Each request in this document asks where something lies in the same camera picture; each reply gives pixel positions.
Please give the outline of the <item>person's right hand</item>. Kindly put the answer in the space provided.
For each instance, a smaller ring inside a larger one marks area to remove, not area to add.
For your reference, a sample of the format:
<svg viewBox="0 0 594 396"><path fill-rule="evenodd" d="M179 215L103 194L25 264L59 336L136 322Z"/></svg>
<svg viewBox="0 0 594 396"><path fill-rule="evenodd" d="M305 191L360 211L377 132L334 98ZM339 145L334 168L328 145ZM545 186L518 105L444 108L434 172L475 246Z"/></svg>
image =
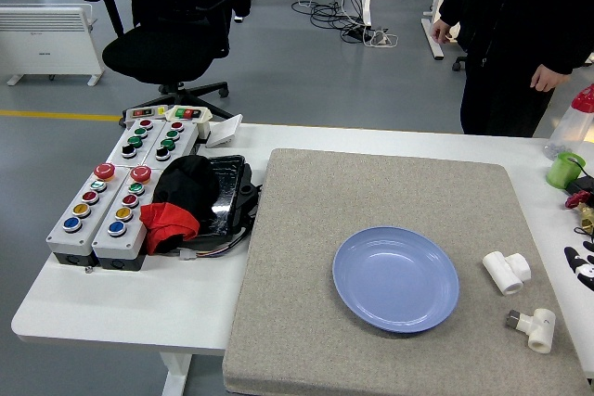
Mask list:
<svg viewBox="0 0 594 396"><path fill-rule="evenodd" d="M439 45L449 44L454 38L451 34L452 26L444 22L442 19L438 19L432 27L431 37Z"/></svg>

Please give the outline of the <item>person's left hand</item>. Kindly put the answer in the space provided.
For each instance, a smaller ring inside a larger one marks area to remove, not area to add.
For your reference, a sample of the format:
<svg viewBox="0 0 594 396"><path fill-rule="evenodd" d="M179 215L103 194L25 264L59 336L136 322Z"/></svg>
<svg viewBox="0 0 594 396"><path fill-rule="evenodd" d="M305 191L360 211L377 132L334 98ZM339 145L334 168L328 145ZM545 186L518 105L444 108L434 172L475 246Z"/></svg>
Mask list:
<svg viewBox="0 0 594 396"><path fill-rule="evenodd" d="M570 79L569 74L558 73L540 64L531 78L530 87L537 92L546 93Z"/></svg>

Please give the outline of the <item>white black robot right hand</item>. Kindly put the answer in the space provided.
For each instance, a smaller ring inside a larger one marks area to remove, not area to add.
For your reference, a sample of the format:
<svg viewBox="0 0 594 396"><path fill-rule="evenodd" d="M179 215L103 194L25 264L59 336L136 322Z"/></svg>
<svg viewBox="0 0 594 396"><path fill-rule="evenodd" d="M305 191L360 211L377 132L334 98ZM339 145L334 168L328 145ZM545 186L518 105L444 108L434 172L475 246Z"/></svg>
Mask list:
<svg viewBox="0 0 594 396"><path fill-rule="evenodd" d="M593 291L593 256L588 255L586 258L583 258L573 247L565 247L563 252L577 280Z"/></svg>

